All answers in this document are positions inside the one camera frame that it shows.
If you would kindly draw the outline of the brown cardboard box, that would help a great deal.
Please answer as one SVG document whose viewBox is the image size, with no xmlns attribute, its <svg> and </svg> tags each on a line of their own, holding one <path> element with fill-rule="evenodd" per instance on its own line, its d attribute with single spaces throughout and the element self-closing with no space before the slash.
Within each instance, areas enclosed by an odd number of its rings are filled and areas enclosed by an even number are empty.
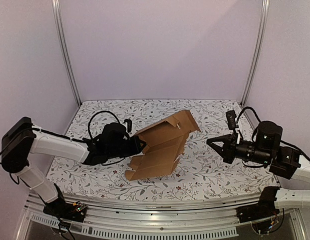
<svg viewBox="0 0 310 240">
<path fill-rule="evenodd" d="M 146 142 L 142 155 L 131 158 L 130 170 L 125 171 L 129 181 L 142 180 L 172 174 L 184 153 L 190 133 L 200 131 L 191 114 L 184 109 L 135 133 Z"/>
</svg>

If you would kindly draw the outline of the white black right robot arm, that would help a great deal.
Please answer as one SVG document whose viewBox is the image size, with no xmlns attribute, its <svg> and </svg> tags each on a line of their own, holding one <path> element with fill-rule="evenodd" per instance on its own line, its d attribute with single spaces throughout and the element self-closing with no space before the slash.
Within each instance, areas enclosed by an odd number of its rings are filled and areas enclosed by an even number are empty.
<svg viewBox="0 0 310 240">
<path fill-rule="evenodd" d="M 267 168 L 275 176 L 310 183 L 310 158 L 299 148 L 282 142 L 281 136 L 282 127 L 266 120 L 257 126 L 255 141 L 242 140 L 234 132 L 209 138 L 206 143 L 225 163 L 231 164 L 238 158 Z M 257 218 L 264 218 L 272 209 L 285 208 L 310 209 L 310 190 L 266 187 L 253 213 Z"/>
</svg>

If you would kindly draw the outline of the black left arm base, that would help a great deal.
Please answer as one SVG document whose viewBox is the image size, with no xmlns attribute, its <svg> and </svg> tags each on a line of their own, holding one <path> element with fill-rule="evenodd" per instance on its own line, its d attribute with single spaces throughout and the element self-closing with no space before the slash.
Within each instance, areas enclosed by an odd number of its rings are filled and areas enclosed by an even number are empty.
<svg viewBox="0 0 310 240">
<path fill-rule="evenodd" d="M 56 218 L 82 223 L 87 209 L 88 206 L 80 201 L 67 203 L 63 199 L 57 199 L 53 202 L 45 203 L 43 212 Z"/>
</svg>

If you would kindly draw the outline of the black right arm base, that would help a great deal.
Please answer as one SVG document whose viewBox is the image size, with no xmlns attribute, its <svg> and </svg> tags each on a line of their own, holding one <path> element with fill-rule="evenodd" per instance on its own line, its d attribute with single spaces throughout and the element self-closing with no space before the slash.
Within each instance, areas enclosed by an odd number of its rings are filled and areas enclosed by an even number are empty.
<svg viewBox="0 0 310 240">
<path fill-rule="evenodd" d="M 255 203 L 236 208 L 236 216 L 240 223 L 255 221 L 279 214 L 274 203 Z"/>
</svg>

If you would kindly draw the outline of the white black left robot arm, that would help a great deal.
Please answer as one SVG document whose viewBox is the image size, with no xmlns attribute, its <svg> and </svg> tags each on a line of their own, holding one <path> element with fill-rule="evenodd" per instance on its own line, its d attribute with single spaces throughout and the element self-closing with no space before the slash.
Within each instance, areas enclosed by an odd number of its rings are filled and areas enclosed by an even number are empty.
<svg viewBox="0 0 310 240">
<path fill-rule="evenodd" d="M 32 166 L 29 154 L 44 154 L 70 159 L 87 166 L 108 165 L 110 159 L 124 159 L 140 154 L 146 142 L 129 136 L 129 126 L 120 123 L 105 125 L 101 134 L 93 138 L 75 139 L 50 132 L 21 118 L 2 138 L 0 165 L 24 181 L 58 217 L 69 213 L 58 187 Z"/>
</svg>

